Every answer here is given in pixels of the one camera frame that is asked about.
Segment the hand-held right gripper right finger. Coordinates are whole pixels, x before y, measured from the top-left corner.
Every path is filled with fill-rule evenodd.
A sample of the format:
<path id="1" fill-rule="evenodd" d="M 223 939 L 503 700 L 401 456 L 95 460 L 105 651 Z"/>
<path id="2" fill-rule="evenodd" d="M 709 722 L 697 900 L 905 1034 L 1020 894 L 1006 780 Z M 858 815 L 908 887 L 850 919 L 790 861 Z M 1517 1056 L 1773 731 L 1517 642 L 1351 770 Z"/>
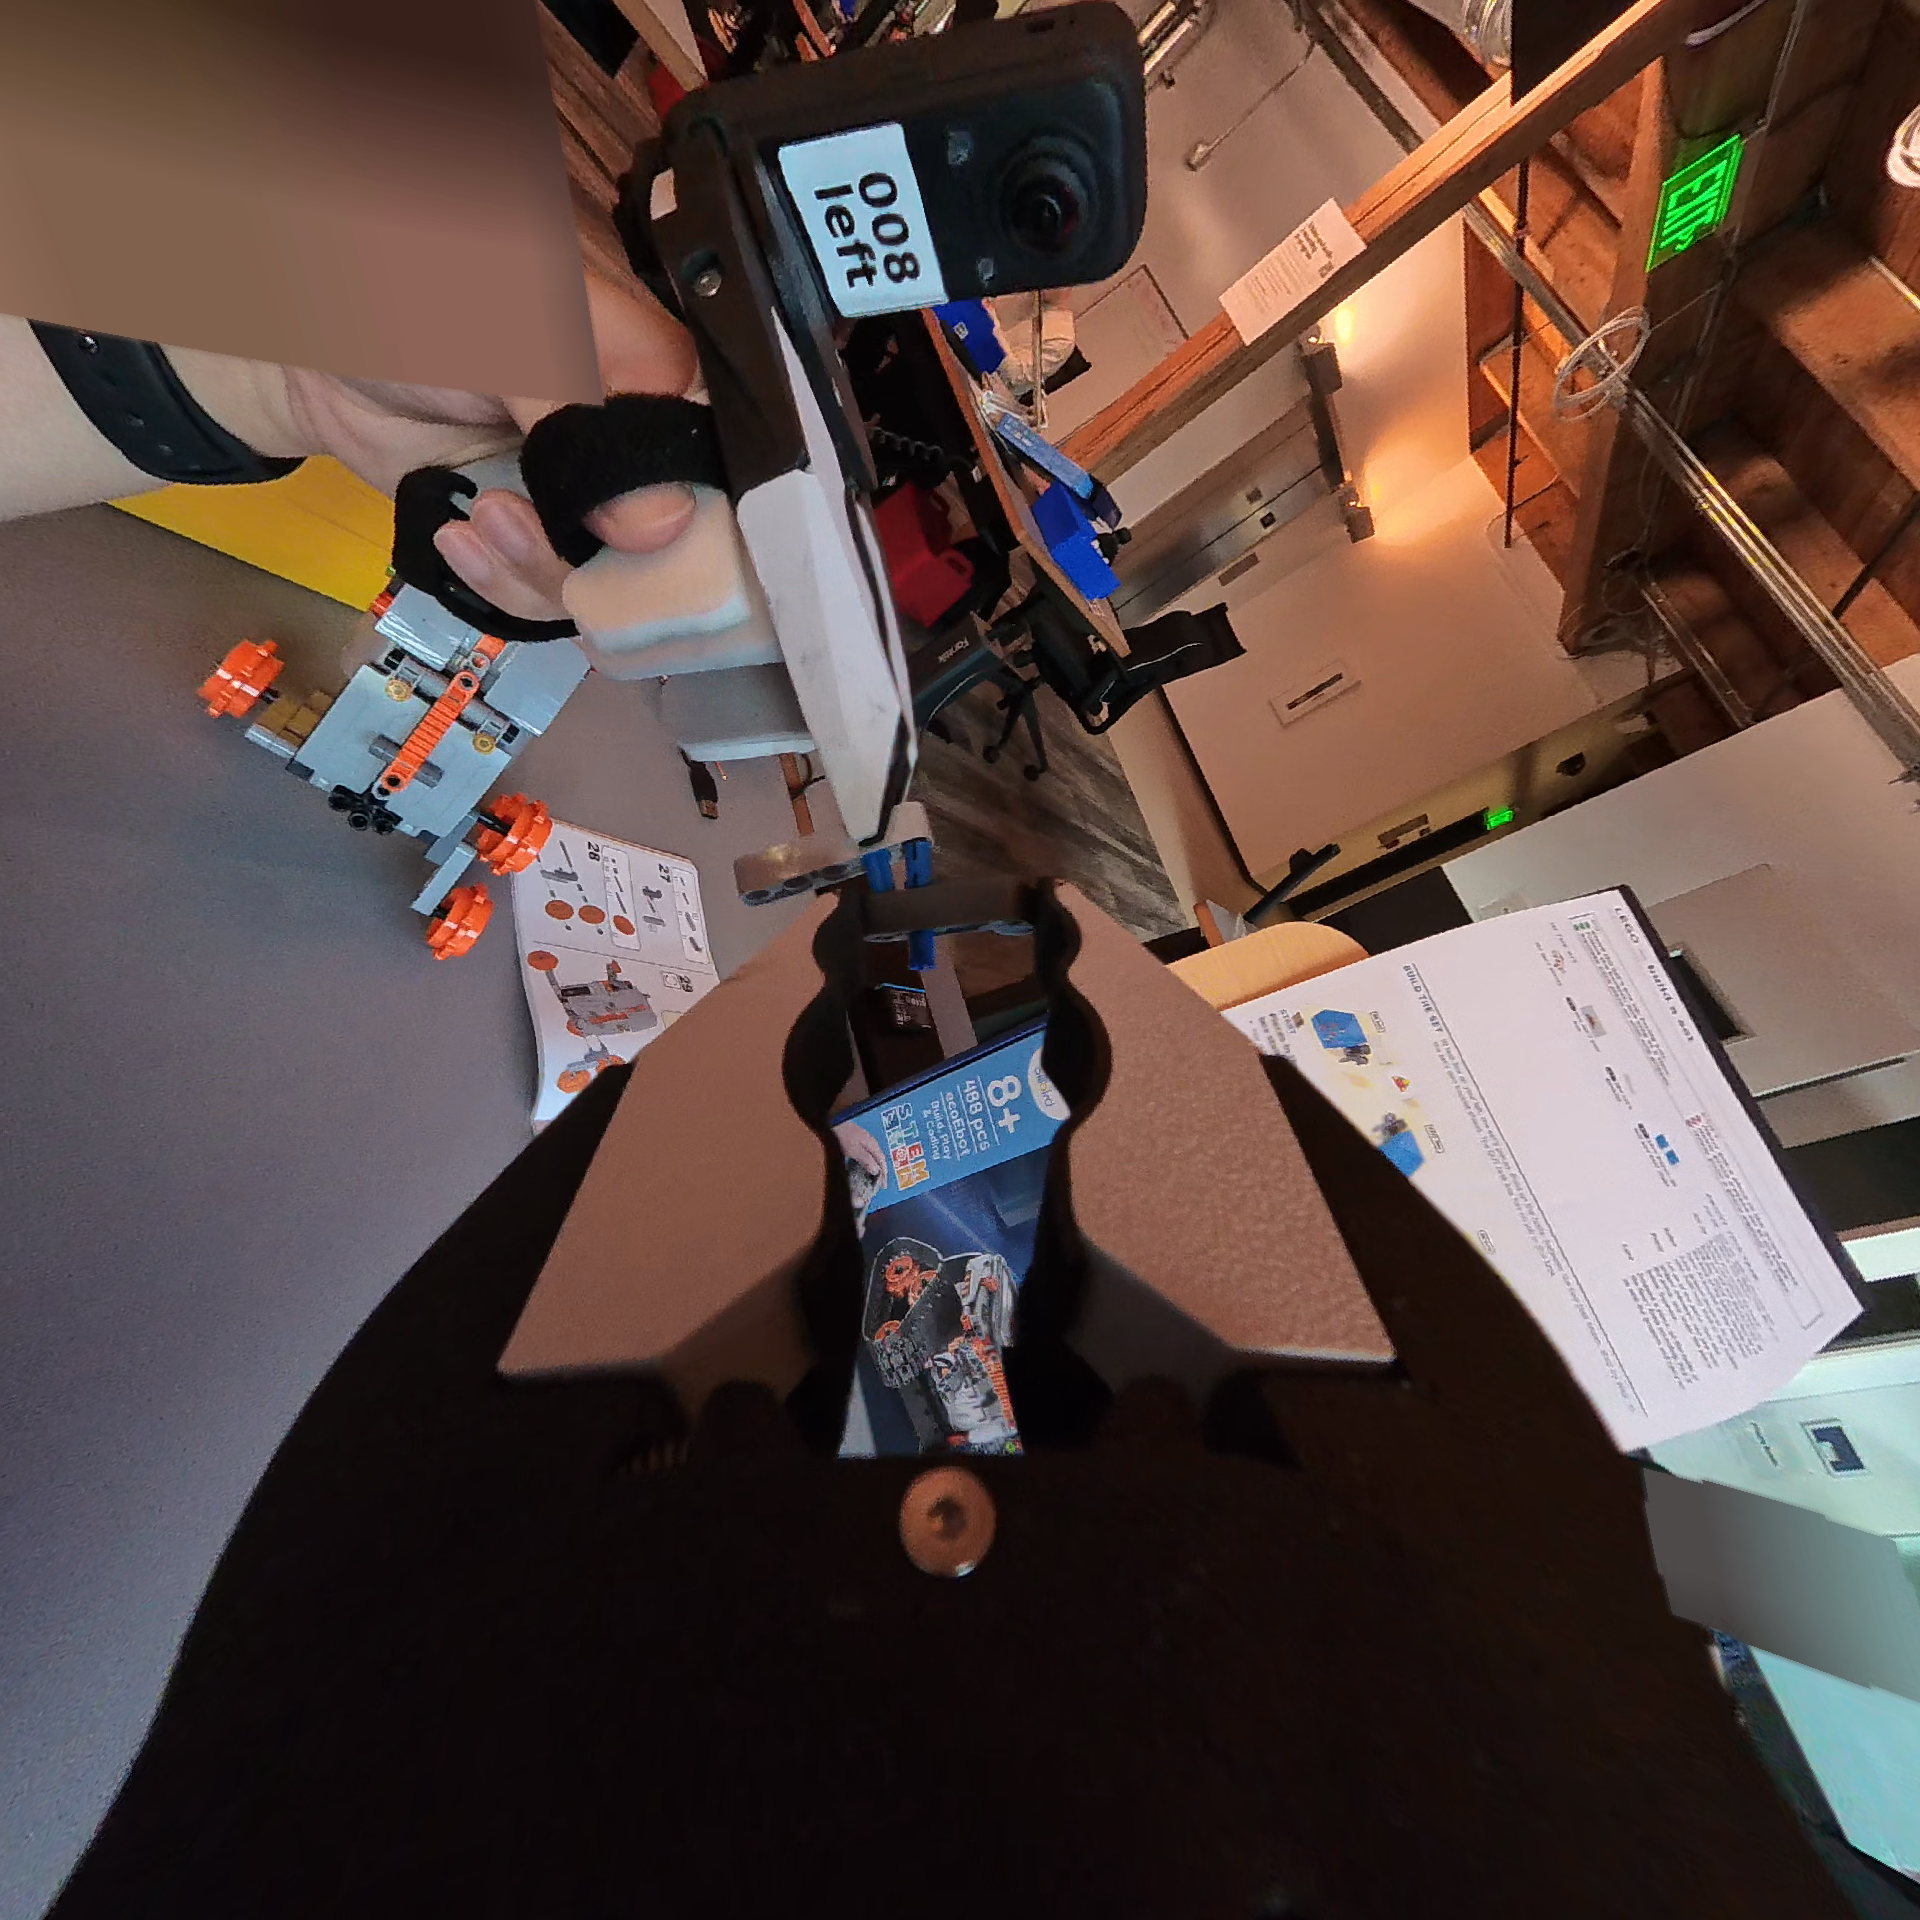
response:
<path id="1" fill-rule="evenodd" d="M 1273 1060 L 1077 887 L 1031 900 L 1069 1118 L 1024 1280 L 1024 1442 L 1084 1447 L 1127 1386 L 1164 1380 L 1208 1447 L 1281 1456 L 1270 1372 L 1394 1351 Z"/>

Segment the blue robot kit box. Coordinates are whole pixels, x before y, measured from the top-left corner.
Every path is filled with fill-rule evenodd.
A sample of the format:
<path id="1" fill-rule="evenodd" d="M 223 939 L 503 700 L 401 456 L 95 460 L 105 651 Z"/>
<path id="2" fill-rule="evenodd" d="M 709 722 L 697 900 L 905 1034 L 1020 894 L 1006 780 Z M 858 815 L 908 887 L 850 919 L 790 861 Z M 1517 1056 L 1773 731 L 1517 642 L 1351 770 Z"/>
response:
<path id="1" fill-rule="evenodd" d="M 1021 1023 L 831 1127 L 861 1267 L 840 1456 L 1021 1448 L 1002 1363 L 1069 1115 L 1041 1042 Z"/>

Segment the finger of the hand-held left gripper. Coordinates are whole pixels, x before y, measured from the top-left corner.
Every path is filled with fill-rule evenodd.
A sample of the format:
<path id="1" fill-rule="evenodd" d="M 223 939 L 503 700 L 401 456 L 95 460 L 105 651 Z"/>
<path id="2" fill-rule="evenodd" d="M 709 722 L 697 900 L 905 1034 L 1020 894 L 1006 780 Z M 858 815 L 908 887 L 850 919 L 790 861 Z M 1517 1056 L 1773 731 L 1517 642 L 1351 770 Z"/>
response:
<path id="1" fill-rule="evenodd" d="M 877 844 L 917 762 L 897 616 L 868 506 L 848 486 L 796 346 L 774 323 L 805 462 L 737 499 L 737 520 L 831 797 Z"/>

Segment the open instruction manual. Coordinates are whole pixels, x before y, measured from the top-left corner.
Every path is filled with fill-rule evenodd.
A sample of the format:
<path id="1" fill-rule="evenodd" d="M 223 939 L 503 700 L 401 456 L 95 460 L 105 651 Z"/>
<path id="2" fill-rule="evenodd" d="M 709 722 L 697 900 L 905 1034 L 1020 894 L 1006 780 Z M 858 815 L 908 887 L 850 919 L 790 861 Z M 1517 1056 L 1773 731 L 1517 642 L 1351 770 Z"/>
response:
<path id="1" fill-rule="evenodd" d="M 554 823 L 511 878 L 511 917 L 534 1027 L 534 1128 L 719 979 L 695 863 L 575 823 Z"/>

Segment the grey toy beam with holes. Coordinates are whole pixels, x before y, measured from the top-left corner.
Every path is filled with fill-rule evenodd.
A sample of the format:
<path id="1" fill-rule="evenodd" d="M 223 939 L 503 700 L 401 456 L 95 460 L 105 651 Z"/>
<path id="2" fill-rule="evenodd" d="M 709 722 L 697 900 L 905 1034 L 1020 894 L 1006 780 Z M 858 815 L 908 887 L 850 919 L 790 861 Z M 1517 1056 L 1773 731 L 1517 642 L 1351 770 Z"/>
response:
<path id="1" fill-rule="evenodd" d="M 960 878 L 868 892 L 857 911 L 861 936 L 873 943 L 920 934 L 938 941 L 969 930 L 1024 936 L 1033 930 L 1031 900 L 1033 887 L 1025 880 Z M 953 965 L 937 956 L 918 976 L 942 1053 L 946 1059 L 969 1053 L 976 1046 L 976 1031 Z"/>
<path id="2" fill-rule="evenodd" d="M 861 878 L 873 859 L 892 859 L 897 847 L 895 836 L 861 847 L 842 834 L 815 832 L 790 844 L 737 855 L 733 883 L 744 906 L 772 906 Z"/>

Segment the grey desk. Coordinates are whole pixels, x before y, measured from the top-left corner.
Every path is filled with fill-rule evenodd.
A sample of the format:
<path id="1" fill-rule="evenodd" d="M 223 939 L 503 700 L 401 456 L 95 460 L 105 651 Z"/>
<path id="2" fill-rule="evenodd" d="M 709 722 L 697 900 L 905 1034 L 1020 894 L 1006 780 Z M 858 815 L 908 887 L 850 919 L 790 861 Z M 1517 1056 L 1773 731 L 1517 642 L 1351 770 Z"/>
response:
<path id="1" fill-rule="evenodd" d="M 511 939 L 193 701 L 344 612 L 5 525 L 5 1915 L 768 1914 L 693 1812 L 744 1650 L 709 1458 L 496 1352 L 613 1092 L 529 1143 Z"/>

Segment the yellow plastic bin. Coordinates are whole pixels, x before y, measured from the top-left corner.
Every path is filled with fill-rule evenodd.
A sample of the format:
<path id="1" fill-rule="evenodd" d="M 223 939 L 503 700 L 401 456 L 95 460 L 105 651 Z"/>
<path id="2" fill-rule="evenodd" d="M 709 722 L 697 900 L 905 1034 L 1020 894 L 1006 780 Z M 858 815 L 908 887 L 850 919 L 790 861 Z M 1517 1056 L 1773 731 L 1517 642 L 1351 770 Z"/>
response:
<path id="1" fill-rule="evenodd" d="M 250 486 L 161 486 L 111 502 L 348 608 L 388 584 L 392 502 L 330 460 Z"/>

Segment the black office chair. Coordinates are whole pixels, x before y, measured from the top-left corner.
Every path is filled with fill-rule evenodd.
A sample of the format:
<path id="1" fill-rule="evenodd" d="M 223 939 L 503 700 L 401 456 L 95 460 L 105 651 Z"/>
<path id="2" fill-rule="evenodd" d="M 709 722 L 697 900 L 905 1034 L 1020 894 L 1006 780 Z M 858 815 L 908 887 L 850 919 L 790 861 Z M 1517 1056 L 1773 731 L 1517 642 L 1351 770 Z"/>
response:
<path id="1" fill-rule="evenodd" d="M 918 733 L 953 736 L 942 714 L 974 687 L 993 686 L 1002 725 L 999 739 L 981 750 L 981 758 L 996 762 L 1016 727 L 1031 739 L 1024 780 L 1038 781 L 1048 770 L 1046 744 L 1034 710 L 1040 684 L 1021 676 L 991 644 L 991 630 L 974 612 L 961 612 L 948 629 L 929 630 L 917 622 L 903 624 L 903 651 Z"/>

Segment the tan wooden panel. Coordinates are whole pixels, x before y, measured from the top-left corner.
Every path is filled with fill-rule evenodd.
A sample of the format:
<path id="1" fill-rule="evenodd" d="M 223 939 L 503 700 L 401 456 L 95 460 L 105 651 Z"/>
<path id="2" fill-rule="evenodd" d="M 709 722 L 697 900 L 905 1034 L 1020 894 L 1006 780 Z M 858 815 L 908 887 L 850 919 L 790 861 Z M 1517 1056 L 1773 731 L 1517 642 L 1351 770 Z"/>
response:
<path id="1" fill-rule="evenodd" d="M 1367 957 L 1346 933 L 1314 922 L 1281 922 L 1167 962 L 1217 1012 Z"/>

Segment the grey and orange toy robot model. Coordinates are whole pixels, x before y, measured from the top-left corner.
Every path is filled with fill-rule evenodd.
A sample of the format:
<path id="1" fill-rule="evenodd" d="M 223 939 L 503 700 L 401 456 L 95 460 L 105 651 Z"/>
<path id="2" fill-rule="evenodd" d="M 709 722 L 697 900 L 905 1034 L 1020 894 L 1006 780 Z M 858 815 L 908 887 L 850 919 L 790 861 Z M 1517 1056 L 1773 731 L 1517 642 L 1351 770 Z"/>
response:
<path id="1" fill-rule="evenodd" d="M 463 880 L 468 868 L 520 872 L 552 832 L 541 802 L 497 781 L 590 663 L 566 637 L 486 635 L 405 582 L 375 598 L 359 637 L 356 668 L 335 692 L 276 692 L 276 642 L 239 639 L 198 700 L 213 716 L 253 716 L 246 739 L 319 789 L 356 832 L 422 838 L 429 875 L 415 911 L 436 957 L 462 956 L 493 909 L 486 884 Z"/>

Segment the black wristwatch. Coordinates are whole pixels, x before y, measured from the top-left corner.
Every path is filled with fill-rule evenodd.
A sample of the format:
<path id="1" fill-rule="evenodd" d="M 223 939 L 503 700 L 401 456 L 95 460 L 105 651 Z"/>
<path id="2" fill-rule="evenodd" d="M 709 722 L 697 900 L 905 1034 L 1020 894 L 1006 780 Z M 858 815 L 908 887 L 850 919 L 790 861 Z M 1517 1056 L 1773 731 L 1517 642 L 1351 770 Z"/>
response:
<path id="1" fill-rule="evenodd" d="M 298 455 L 260 452 L 220 424 L 158 342 L 41 320 L 30 326 L 86 421 L 134 468 L 165 484 L 269 484 L 303 463 Z"/>

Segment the wooden ceiling beam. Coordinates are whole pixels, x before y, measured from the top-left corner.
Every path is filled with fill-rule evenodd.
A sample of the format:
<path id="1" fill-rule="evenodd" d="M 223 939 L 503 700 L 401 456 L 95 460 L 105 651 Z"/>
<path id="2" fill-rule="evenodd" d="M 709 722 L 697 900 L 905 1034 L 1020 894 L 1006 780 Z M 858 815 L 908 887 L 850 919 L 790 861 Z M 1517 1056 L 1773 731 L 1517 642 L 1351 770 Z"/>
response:
<path id="1" fill-rule="evenodd" d="M 1351 262 L 1295 295 L 1273 326 L 1250 342 L 1230 317 L 1210 320 L 1077 427 L 1063 445 L 1064 455 L 1105 483 L 1138 467 L 1309 325 L 1474 203 L 1480 189 L 1533 155 L 1553 133 L 1601 103 L 1650 60 L 1664 58 L 1688 30 L 1692 14 L 1688 2 L 1639 2 L 1527 95 L 1512 98 L 1505 80 L 1487 87 L 1343 208 L 1360 240 Z"/>

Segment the green exit sign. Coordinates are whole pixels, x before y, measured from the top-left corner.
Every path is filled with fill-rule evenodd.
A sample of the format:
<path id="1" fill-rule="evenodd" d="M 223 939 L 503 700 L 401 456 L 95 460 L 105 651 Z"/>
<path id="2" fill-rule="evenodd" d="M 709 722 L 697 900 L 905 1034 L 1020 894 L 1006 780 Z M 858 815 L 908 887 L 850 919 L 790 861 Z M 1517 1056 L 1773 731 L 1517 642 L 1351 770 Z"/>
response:
<path id="1" fill-rule="evenodd" d="M 1645 272 L 1714 234 L 1732 203 L 1744 160 L 1744 133 L 1685 136 L 1678 164 L 1661 180 L 1654 200 Z"/>

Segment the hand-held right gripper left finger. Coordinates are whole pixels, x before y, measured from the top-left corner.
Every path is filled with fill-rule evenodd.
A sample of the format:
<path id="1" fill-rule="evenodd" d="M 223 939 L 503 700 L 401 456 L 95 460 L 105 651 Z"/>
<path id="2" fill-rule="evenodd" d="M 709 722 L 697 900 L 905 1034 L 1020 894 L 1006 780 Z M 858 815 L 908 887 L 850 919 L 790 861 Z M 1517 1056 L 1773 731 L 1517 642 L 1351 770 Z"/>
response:
<path id="1" fill-rule="evenodd" d="M 637 1056 L 505 1379 L 652 1376 L 686 1418 L 719 1386 L 768 1386 L 808 1445 L 840 1448 L 863 1282 L 829 1118 L 858 956 L 858 900 L 821 896 Z"/>

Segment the white printed paper sheet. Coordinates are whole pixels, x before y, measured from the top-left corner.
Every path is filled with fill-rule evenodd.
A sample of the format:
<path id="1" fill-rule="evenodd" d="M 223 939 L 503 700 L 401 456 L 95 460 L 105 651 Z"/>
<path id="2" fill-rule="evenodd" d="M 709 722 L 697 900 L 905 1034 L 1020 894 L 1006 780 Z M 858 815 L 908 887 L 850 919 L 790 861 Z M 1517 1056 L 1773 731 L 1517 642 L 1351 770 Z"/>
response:
<path id="1" fill-rule="evenodd" d="M 1620 1448 L 1757 1406 L 1861 1315 L 1624 890 L 1454 928 L 1226 1020 L 1479 1245 Z"/>

